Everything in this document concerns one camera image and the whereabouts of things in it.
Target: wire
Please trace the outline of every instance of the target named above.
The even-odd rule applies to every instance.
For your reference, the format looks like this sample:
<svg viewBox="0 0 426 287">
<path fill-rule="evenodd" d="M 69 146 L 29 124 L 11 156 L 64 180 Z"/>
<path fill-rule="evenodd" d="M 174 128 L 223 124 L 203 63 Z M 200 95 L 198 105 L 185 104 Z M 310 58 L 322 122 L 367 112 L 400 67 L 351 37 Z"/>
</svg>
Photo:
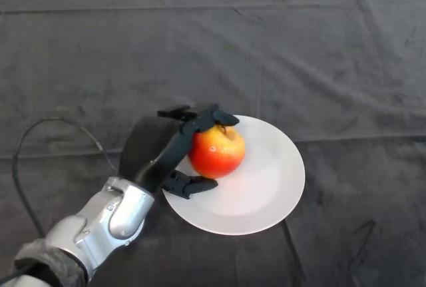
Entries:
<svg viewBox="0 0 426 287">
<path fill-rule="evenodd" d="M 71 119 L 66 119 L 64 117 L 48 117 L 45 119 L 40 119 L 38 121 L 36 121 L 35 123 L 33 123 L 29 128 L 27 128 L 27 130 L 21 135 L 21 138 L 18 140 L 18 143 L 16 145 L 15 148 L 15 152 L 13 153 L 13 157 L 12 157 L 12 179 L 13 179 L 13 183 L 15 184 L 15 188 L 18 192 L 19 198 L 21 199 L 25 210 L 27 211 L 29 218 L 31 219 L 31 221 L 33 222 L 37 233 L 39 235 L 40 238 L 44 238 L 45 235 L 45 231 L 43 230 L 43 227 L 41 226 L 41 223 L 39 221 L 39 219 L 37 218 L 37 216 L 34 213 L 33 208 L 31 207 L 27 195 L 25 194 L 23 188 L 22 188 L 22 184 L 21 181 L 19 180 L 19 175 L 18 175 L 18 156 L 19 156 L 19 152 L 21 151 L 21 147 L 22 147 L 22 143 L 25 140 L 25 137 L 27 137 L 27 135 L 38 125 L 40 125 L 41 123 L 45 123 L 45 122 L 52 122 L 52 121 L 58 121 L 58 122 L 63 122 L 63 123 L 67 123 L 69 125 L 72 125 L 76 128 L 78 128 L 79 130 L 83 131 L 96 145 L 96 147 L 99 149 L 99 151 L 102 153 L 102 155 L 105 157 L 106 161 L 108 162 L 109 166 L 114 170 L 117 171 L 116 166 L 112 163 L 111 159 L 109 158 L 107 152 L 105 151 L 105 149 L 102 147 L 101 143 L 98 141 L 98 139 L 91 133 L 89 132 L 85 127 L 81 126 L 79 123 L 72 121 Z M 4 278 L 0 278 L 0 285 L 5 284 L 6 282 L 17 278 L 21 275 L 24 275 L 25 273 L 27 273 L 28 271 L 30 271 L 33 267 L 35 266 L 35 264 L 29 264 L 23 268 L 21 268 L 20 270 L 14 272 L 13 274 L 6 276 Z"/>
<path fill-rule="evenodd" d="M 3 284 L 6 284 L 8 281 L 18 278 L 22 275 L 25 275 L 26 273 L 28 273 L 28 271 L 30 271 L 31 269 L 33 269 L 36 266 L 35 263 L 32 264 L 28 264 L 24 267 L 22 267 L 20 270 L 17 270 L 16 272 L 14 272 L 11 275 L 8 275 L 6 277 L 0 278 L 0 286 L 2 286 Z"/>
</svg>

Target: black robotic finger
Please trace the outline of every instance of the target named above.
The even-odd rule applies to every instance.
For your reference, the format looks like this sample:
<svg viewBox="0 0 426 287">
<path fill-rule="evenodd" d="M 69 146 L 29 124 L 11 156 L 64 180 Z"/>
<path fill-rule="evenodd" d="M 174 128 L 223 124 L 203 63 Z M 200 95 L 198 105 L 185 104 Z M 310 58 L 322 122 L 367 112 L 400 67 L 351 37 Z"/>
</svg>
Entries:
<svg viewBox="0 0 426 287">
<path fill-rule="evenodd" d="M 216 120 L 217 123 L 224 126 L 235 126 L 240 122 L 240 120 L 237 119 L 234 115 L 225 113 L 220 109 L 216 109 L 213 112 L 213 118 Z"/>
<path fill-rule="evenodd" d="M 189 199 L 191 194 L 205 192 L 218 186 L 214 179 L 203 176 L 188 176 L 175 170 L 164 181 L 163 189 L 176 196 Z"/>
</svg>

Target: silver wrist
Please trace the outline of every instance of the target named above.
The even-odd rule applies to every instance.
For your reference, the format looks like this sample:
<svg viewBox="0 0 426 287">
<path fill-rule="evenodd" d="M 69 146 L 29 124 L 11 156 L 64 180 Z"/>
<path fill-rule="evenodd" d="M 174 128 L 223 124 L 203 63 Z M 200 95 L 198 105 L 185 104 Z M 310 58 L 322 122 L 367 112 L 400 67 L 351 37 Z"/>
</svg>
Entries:
<svg viewBox="0 0 426 287">
<path fill-rule="evenodd" d="M 135 183 L 110 177 L 79 213 L 64 218 L 48 233 L 47 244 L 77 258 L 90 280 L 113 250 L 129 245 L 140 234 L 153 202 L 151 193 Z"/>
</svg>

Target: red apple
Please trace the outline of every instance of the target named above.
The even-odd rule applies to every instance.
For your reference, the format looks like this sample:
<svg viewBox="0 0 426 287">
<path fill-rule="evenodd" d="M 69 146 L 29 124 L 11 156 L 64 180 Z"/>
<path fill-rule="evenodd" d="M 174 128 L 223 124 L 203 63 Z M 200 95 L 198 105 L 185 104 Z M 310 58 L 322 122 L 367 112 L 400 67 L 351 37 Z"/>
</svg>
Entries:
<svg viewBox="0 0 426 287">
<path fill-rule="evenodd" d="M 188 154 L 192 168 L 207 178 L 219 178 L 233 172 L 245 154 L 244 139 L 233 127 L 215 125 L 195 133 Z"/>
</svg>

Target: dark gray cloth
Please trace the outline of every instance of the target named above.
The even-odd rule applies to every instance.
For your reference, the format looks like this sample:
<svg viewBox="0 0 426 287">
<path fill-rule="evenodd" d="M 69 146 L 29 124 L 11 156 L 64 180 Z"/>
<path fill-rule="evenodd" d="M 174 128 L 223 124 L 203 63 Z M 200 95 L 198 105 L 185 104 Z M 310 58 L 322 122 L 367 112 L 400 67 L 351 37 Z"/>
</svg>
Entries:
<svg viewBox="0 0 426 287">
<path fill-rule="evenodd" d="M 162 195 L 93 286 L 424 286 L 426 0 L 0 0 L 0 272 L 35 238 L 10 177 L 39 117 L 80 121 L 115 157 L 142 115 L 218 102 L 282 129 L 306 187 L 241 237 L 185 223 Z M 45 228 L 110 175 L 75 129 L 28 139 L 24 187 Z"/>
</svg>

